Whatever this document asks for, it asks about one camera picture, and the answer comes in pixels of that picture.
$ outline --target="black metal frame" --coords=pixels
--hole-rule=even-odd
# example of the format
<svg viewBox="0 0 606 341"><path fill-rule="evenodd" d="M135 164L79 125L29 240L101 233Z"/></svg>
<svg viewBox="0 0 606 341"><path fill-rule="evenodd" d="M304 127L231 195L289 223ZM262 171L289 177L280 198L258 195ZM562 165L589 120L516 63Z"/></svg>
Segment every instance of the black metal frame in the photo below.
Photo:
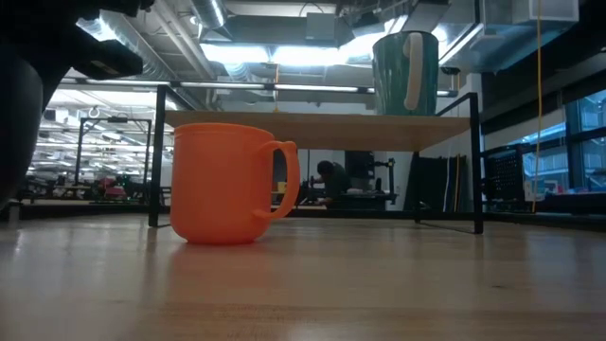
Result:
<svg viewBox="0 0 606 341"><path fill-rule="evenodd" d="M153 157L151 163L151 192L150 210L148 224L150 227L164 227L169 224L159 224L160 211L166 211L160 206L160 175L162 169L162 150L164 142L164 124L166 122L166 100L170 98L185 109L193 110L193 106L181 98L173 89L167 85L159 85L157 88L155 130L153 136ZM290 217L317 217L317 218L373 218L373 219L414 219L416 223L423 221L448 221L448 220L473 220L473 230L460 230L446 226L431 224L433 227L453 229L461 232L482 234L484 232L484 219L482 212L481 192L481 166L480 166L480 118L478 107L478 96L476 93L468 93L455 100L452 104L436 114L441 117L455 107L468 102L470 105L470 129L472 134L472 181L473 181L473 212L442 213L423 212L420 210L420 183L415 181L411 184L415 187L415 200L413 212L402 211L371 211L371 210L302 210L293 209ZM414 152L413 158L419 158L419 151ZM420 174L417 168L411 169L413 174Z"/></svg>
<svg viewBox="0 0 606 341"><path fill-rule="evenodd" d="M174 100L185 109L194 110L194 106L183 99L167 85L158 85L155 103L155 126L153 130L153 155L151 158L151 188L150 210L148 225L150 227L165 227L169 224L159 224L160 215L160 176L162 172L162 151L164 149L164 124L167 114L167 98Z"/></svg>
<svg viewBox="0 0 606 341"><path fill-rule="evenodd" d="M80 131L78 133L78 152L76 154L76 175L74 176L74 183L76 185L80 182L80 160L82 157L82 140L84 136L91 130L84 131L84 124L88 121L96 122L93 127L101 122L107 121L110 123L128 123L128 122L146 122L148 124L147 131L147 143L145 145L145 167L143 169L143 185L147 185L148 181L148 168L150 163L150 143L152 141L152 120L151 119L143 119L143 118L127 118L127 117L106 117L106 118L91 118L91 117L83 117L80 119Z"/></svg>

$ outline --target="person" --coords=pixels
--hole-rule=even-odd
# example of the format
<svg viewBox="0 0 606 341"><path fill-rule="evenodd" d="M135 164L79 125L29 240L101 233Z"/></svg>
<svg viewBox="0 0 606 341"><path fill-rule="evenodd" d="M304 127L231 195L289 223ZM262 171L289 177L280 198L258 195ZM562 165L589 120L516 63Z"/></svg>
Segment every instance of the person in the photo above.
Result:
<svg viewBox="0 0 606 341"><path fill-rule="evenodd" d="M324 184L326 197L319 204L330 206L338 197L351 188L351 180L346 174L343 166L336 162L321 161L317 167L320 179L314 180L315 184Z"/></svg>

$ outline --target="shelf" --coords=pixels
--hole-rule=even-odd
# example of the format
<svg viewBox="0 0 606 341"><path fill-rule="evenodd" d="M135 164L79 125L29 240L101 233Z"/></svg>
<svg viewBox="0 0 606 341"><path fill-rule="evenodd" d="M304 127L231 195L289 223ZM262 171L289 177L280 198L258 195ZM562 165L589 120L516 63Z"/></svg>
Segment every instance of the shelf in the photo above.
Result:
<svg viewBox="0 0 606 341"><path fill-rule="evenodd" d="M257 127L300 149L420 152L470 129L468 118L169 111L168 125L232 123Z"/></svg>

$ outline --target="table surface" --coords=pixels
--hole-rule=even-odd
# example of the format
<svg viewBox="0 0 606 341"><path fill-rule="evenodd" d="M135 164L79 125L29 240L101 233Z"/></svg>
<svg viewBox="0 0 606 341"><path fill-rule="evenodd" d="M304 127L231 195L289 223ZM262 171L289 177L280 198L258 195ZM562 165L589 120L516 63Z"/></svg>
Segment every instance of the table surface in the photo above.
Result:
<svg viewBox="0 0 606 341"><path fill-rule="evenodd" d="M146 215L20 227L0 225L1 340L606 339L604 234L286 219L204 247Z"/></svg>
<svg viewBox="0 0 606 341"><path fill-rule="evenodd" d="M167 112L172 127L232 123L260 128L301 149L420 152L470 129L468 118L341 114Z"/></svg>

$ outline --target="pipe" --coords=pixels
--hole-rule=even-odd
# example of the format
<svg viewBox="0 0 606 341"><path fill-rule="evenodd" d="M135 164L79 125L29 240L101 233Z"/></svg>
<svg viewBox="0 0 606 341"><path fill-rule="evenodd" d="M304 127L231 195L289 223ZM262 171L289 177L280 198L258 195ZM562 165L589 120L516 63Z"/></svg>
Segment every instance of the pipe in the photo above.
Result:
<svg viewBox="0 0 606 341"><path fill-rule="evenodd" d="M198 18L198 21L202 25L202 32L209 31L211 29L217 29L223 27L227 20L227 9L223 5L222 0L192 0L193 12ZM224 63L225 71L232 81L237 82L267 82L268 80L262 79L253 75L245 63ZM252 91L257 95L270 97L273 95L271 91Z"/></svg>
<svg viewBox="0 0 606 341"><path fill-rule="evenodd" d="M176 73L123 15L103 10L98 19L91 21L79 20L78 26L99 40L117 39L143 59L143 73L129 79L155 81L178 79ZM188 91L178 89L177 92L196 107L209 108L208 105L201 103Z"/></svg>
<svg viewBox="0 0 606 341"><path fill-rule="evenodd" d="M179 41L179 39L174 34L174 31L172 31L169 24L164 20L162 15L160 15L160 13L158 13L158 11L156 9L159 9L160 13L162 13L163 15L166 15L167 19L177 29L179 34L181 34L183 41L186 43L186 45L189 47L189 50L191 51L191 53L193 54L195 59L198 61L198 65L200 65L204 69L204 71L206 73L206 78L214 80L216 77L212 70L212 65L206 58L206 56L205 56L204 52L202 51L202 49L200 48L200 46L197 45L196 43L194 43L194 41L191 39L191 37L189 37L190 32L188 32L183 27L183 25L181 25L181 21L179 20L179 18L177 18L177 15L172 11L172 9L169 8L169 6L167 5L167 3L164 0L156 0L155 7L152 8L152 11L154 11L156 13L156 16L159 18L162 18L160 20L161 22L164 22L164 25L161 24L162 28L169 34L170 38L175 43L176 43L176 41ZM184 52L184 55L186 54L185 50L183 48L179 47L179 49L182 52Z"/></svg>

